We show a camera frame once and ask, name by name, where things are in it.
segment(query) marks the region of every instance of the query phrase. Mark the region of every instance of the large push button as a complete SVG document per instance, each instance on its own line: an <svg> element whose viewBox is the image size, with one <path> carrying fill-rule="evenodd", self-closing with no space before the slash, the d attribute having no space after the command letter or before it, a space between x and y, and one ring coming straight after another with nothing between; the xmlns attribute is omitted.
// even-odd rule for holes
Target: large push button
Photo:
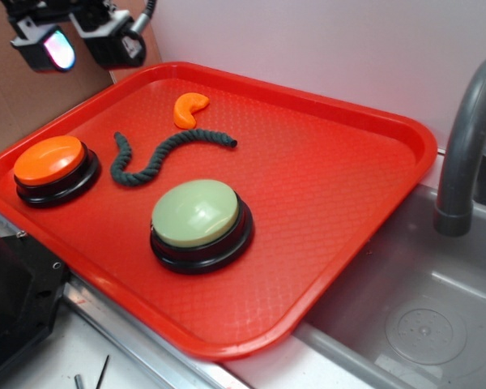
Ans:
<svg viewBox="0 0 486 389"><path fill-rule="evenodd" d="M34 207L58 205L81 195L99 172L97 155L69 135L36 143L13 168L18 196Z"/></svg>
<svg viewBox="0 0 486 389"><path fill-rule="evenodd" d="M219 269L250 244L252 214L232 188L196 180L166 193L151 215L151 248L167 268L185 274Z"/></svg>

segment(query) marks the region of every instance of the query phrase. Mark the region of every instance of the white wall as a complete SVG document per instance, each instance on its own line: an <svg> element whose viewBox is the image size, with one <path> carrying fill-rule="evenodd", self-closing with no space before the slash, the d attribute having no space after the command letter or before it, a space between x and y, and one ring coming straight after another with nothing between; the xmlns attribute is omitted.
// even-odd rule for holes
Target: white wall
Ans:
<svg viewBox="0 0 486 389"><path fill-rule="evenodd" d="M164 61L414 118L446 145L486 58L486 0L159 0Z"/></svg>

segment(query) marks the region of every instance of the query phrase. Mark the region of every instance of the orange button top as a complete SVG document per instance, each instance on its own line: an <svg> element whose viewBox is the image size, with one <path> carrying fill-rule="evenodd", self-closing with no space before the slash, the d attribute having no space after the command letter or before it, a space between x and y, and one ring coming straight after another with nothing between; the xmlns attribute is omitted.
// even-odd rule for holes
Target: orange button top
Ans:
<svg viewBox="0 0 486 389"><path fill-rule="evenodd" d="M74 136L55 136L27 149L15 162L18 181L39 186L57 181L74 170L85 157L81 141Z"/></svg>

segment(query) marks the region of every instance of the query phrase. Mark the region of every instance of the twisted rope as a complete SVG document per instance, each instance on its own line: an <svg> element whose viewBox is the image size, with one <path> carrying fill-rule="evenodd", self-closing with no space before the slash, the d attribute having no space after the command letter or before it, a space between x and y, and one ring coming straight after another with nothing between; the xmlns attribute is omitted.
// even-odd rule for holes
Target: twisted rope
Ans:
<svg viewBox="0 0 486 389"><path fill-rule="evenodd" d="M197 130L182 131L167 138L155 149L144 170L137 173L126 173L124 169L130 163L132 157L131 146L128 143L128 139L120 132L116 132L114 138L119 147L119 153L110 167L110 173L112 174L113 180L123 186L139 186L155 178L160 171L164 158L175 147L184 143L203 141L217 143L230 148L234 148L237 145L237 141L224 132L202 130L199 128Z"/></svg>

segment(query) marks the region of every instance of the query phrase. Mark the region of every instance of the sink basin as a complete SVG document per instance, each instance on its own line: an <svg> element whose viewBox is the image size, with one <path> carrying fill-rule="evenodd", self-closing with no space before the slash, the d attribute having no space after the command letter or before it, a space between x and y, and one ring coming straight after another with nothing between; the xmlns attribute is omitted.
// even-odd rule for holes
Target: sink basin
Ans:
<svg viewBox="0 0 486 389"><path fill-rule="evenodd" d="M305 324L390 387L486 388L486 207L475 205L469 234L443 237L435 198L416 187Z"/></svg>

